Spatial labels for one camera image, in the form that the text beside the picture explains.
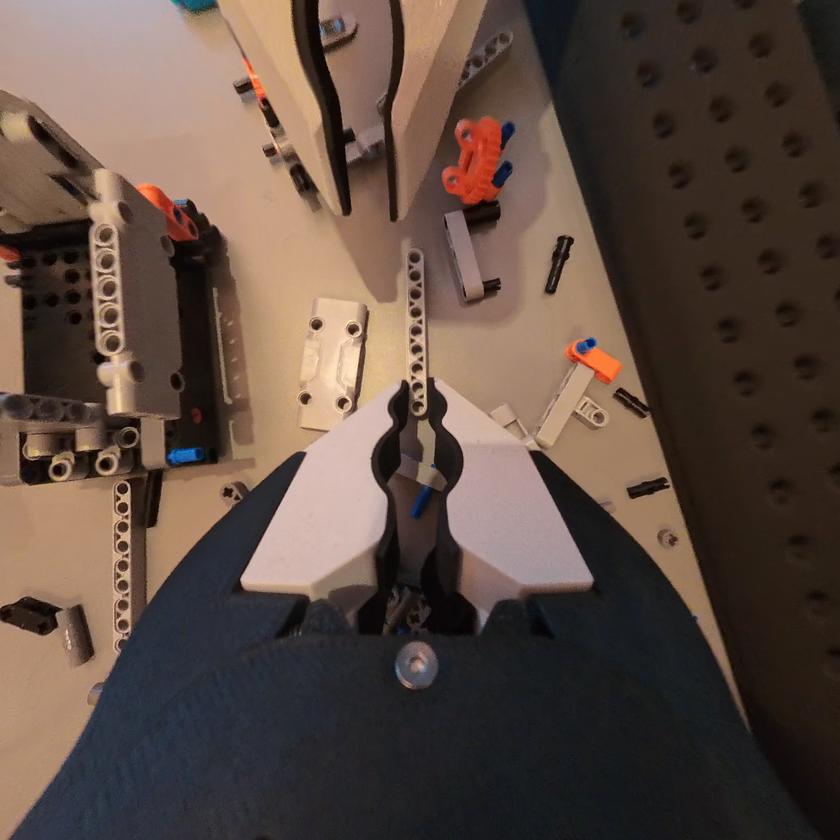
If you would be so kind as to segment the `grey beam with blue pins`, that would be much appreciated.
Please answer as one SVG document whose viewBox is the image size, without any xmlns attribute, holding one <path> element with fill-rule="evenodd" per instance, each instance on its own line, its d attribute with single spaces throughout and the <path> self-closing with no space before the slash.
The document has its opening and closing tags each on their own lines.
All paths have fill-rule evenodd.
<svg viewBox="0 0 840 840">
<path fill-rule="evenodd" d="M 406 382 L 409 408 L 416 419 L 427 414 L 427 318 L 425 257 L 416 246 L 405 256 Z"/>
</svg>

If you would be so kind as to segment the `short light grey beam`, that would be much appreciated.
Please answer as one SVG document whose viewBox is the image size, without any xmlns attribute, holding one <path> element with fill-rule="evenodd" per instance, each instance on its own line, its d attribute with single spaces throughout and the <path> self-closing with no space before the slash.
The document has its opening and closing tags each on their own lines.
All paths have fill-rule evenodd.
<svg viewBox="0 0 840 840">
<path fill-rule="evenodd" d="M 595 372 L 589 366 L 572 364 L 533 433 L 537 446 L 541 449 L 554 446 L 572 418 L 593 430 L 609 424 L 610 415 L 606 409 L 586 394 L 594 378 Z"/>
</svg>

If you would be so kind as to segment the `long grey beam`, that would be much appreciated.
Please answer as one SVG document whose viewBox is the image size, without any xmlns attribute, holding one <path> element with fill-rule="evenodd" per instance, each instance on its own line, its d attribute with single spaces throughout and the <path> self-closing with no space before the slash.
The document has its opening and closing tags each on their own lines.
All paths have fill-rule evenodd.
<svg viewBox="0 0 840 840">
<path fill-rule="evenodd" d="M 123 650 L 147 604 L 145 480 L 112 487 L 112 646 Z"/>
</svg>

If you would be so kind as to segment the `light grey connector pieces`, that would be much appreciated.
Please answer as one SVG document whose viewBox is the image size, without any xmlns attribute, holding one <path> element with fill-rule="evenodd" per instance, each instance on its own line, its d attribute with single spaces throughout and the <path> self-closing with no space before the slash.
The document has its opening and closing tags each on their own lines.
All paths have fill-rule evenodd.
<svg viewBox="0 0 840 840">
<path fill-rule="evenodd" d="M 491 411 L 489 417 L 528 450 L 532 452 L 539 452 L 541 450 L 534 436 L 525 428 L 509 404 L 505 403 Z M 399 476 L 415 481 L 421 487 L 430 487 L 434 491 L 443 491 L 446 487 L 446 479 L 432 463 L 434 445 L 429 445 L 427 449 L 428 452 L 424 452 L 422 459 L 415 458 L 406 451 L 402 452 L 401 464 L 396 473 Z"/>
</svg>

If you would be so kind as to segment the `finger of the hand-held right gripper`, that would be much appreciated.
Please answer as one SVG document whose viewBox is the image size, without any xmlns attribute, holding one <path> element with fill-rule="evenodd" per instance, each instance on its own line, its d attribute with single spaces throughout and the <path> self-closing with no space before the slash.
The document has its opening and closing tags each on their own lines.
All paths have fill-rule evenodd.
<svg viewBox="0 0 840 840">
<path fill-rule="evenodd" d="M 408 214 L 442 137 L 486 1 L 391 1 L 382 107 L 391 221 Z"/>
<path fill-rule="evenodd" d="M 319 2 L 220 1 L 322 203 L 351 214 L 339 93 L 319 32 Z"/>
</svg>

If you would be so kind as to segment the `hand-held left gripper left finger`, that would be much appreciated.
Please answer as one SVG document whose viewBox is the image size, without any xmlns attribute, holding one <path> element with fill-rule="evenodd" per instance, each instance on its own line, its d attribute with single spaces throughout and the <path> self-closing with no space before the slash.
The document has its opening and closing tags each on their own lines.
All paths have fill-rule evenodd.
<svg viewBox="0 0 840 840">
<path fill-rule="evenodd" d="M 389 480 L 401 464 L 409 385 L 388 385 L 308 446 L 251 556 L 247 592 L 330 600 L 381 629 L 400 550 Z"/>
</svg>

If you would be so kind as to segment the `orange gear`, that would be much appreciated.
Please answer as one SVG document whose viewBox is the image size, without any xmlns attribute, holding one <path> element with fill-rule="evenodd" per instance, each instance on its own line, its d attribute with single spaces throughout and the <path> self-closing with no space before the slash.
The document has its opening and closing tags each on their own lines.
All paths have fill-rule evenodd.
<svg viewBox="0 0 840 840">
<path fill-rule="evenodd" d="M 512 164 L 501 156 L 515 132 L 512 121 L 500 123 L 491 117 L 458 121 L 455 139 L 460 153 L 457 165 L 442 172 L 446 192 L 468 207 L 496 200 L 512 174 Z"/>
</svg>

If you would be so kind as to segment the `grey black robot model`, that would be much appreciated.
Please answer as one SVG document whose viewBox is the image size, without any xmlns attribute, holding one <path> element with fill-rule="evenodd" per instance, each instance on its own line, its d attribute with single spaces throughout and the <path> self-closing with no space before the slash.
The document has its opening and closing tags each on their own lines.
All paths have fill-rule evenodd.
<svg viewBox="0 0 840 840">
<path fill-rule="evenodd" d="M 214 466 L 217 227 L 1 94 L 2 486 Z"/>
</svg>

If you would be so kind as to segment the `grey flat panel piece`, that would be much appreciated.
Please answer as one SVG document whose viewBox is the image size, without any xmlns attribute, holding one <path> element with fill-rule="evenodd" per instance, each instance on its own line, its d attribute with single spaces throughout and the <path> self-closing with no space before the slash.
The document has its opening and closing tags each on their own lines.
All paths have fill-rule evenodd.
<svg viewBox="0 0 840 840">
<path fill-rule="evenodd" d="M 328 432 L 355 411 L 367 319 L 361 302 L 313 301 L 299 374 L 299 427 Z"/>
</svg>

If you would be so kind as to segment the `orange blue connector piece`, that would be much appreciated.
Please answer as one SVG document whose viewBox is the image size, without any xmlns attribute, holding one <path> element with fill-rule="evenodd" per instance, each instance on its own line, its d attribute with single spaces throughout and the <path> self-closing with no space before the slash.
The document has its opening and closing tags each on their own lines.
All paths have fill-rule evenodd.
<svg viewBox="0 0 840 840">
<path fill-rule="evenodd" d="M 613 383 L 623 368 L 621 361 L 598 348 L 594 337 L 570 343 L 565 355 L 570 361 L 587 366 L 594 372 L 595 378 L 605 384 Z"/>
</svg>

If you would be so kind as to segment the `black connector piece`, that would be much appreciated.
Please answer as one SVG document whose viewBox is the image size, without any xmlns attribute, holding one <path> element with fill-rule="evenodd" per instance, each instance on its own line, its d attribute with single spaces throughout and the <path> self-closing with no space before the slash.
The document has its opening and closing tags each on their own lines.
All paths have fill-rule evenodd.
<svg viewBox="0 0 840 840">
<path fill-rule="evenodd" d="M 58 626 L 60 608 L 33 596 L 23 596 L 1 606 L 1 622 L 39 637 L 52 634 Z"/>
</svg>

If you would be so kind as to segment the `orange grey small subassembly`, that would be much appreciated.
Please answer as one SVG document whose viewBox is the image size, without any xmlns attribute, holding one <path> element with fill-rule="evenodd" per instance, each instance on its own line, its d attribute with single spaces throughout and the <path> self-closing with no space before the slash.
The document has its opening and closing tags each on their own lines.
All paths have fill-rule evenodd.
<svg viewBox="0 0 840 840">
<path fill-rule="evenodd" d="M 335 12 L 319 21 L 319 32 L 325 53 L 346 46 L 358 33 L 358 21 L 351 14 Z M 255 69 L 249 62 L 243 48 L 237 44 L 245 63 L 247 76 L 236 80 L 234 89 L 242 99 L 254 98 L 259 106 L 270 136 L 270 142 L 262 147 L 265 157 L 273 166 L 283 165 L 298 194 L 314 194 L 317 188 L 303 165 L 301 158 L 288 139 L 287 132 L 281 125 L 275 110 L 268 100 Z M 367 129 L 355 132 L 351 128 L 344 130 L 344 152 L 348 166 L 364 161 L 372 161 L 385 152 L 385 131 L 379 120 Z"/>
</svg>

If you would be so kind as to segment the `black perforated panel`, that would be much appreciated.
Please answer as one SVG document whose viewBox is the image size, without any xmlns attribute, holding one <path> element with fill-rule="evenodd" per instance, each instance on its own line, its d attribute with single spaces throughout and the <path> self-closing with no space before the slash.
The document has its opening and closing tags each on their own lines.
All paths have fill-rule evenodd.
<svg viewBox="0 0 840 840">
<path fill-rule="evenodd" d="M 797 2 L 525 2 L 753 734 L 838 838 L 838 125 Z"/>
</svg>

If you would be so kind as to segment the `grey frame with black pins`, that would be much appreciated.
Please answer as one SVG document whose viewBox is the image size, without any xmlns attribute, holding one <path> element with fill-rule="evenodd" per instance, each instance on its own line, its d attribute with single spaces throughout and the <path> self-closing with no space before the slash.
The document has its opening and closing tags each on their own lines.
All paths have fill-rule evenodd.
<svg viewBox="0 0 840 840">
<path fill-rule="evenodd" d="M 466 305 L 494 295 L 501 289 L 500 278 L 482 279 L 471 240 L 474 228 L 494 224 L 500 218 L 501 207 L 497 200 L 480 202 L 443 216 L 451 264 Z"/>
</svg>

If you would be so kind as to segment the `grey axle connector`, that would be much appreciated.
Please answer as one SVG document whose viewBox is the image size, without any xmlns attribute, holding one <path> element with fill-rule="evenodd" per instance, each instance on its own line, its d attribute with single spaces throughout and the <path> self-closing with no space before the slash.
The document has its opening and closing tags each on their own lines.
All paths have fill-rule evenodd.
<svg viewBox="0 0 840 840">
<path fill-rule="evenodd" d="M 70 668 L 78 668 L 93 659 L 95 649 L 82 604 L 59 610 L 56 625 Z"/>
</svg>

